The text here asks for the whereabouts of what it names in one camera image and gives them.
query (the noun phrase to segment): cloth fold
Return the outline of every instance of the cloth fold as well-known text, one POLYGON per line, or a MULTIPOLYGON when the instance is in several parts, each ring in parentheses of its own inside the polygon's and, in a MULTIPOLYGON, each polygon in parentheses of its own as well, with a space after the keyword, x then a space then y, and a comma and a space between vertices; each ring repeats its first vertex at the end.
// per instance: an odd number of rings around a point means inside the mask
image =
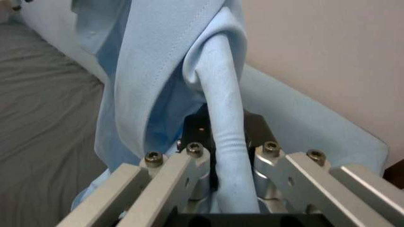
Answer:
MULTIPOLYGON (((108 171, 123 162, 137 164, 149 151, 165 153, 181 134, 184 118, 207 102, 217 147, 219 209, 258 212, 237 83, 246 53, 241 2, 133 1, 122 42, 110 33, 122 31, 124 7, 104 10, 114 21, 106 32, 88 23, 97 13, 78 16, 85 20, 78 20, 77 32, 109 76, 95 145, 108 171), (86 36, 87 30, 93 35, 86 36)), ((75 204, 102 182, 98 178, 75 204)))

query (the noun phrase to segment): gray bedsheet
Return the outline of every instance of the gray bedsheet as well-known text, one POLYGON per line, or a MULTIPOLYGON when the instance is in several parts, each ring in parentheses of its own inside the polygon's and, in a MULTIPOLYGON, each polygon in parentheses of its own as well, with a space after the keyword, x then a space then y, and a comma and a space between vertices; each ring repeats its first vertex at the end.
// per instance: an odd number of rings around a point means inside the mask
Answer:
POLYGON ((0 25, 0 226, 54 226, 105 169, 103 86, 27 27, 0 25))

